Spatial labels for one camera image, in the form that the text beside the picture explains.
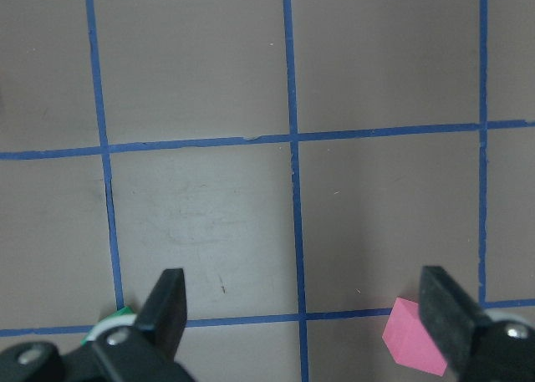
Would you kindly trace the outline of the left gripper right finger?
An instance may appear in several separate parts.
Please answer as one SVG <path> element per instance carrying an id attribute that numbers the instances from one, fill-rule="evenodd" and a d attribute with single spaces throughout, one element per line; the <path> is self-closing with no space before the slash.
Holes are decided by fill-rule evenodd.
<path id="1" fill-rule="evenodd" d="M 449 368 L 458 376 L 465 374 L 492 319 L 440 266 L 421 269 L 419 299 L 419 316 L 425 330 Z"/>

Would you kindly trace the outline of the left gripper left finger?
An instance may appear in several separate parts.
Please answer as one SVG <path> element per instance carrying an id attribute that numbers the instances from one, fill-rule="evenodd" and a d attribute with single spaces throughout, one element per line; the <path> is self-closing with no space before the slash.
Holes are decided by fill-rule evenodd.
<path id="1" fill-rule="evenodd" d="M 186 282 L 182 268 L 165 269 L 150 291 L 134 327 L 169 360 L 186 328 Z"/>

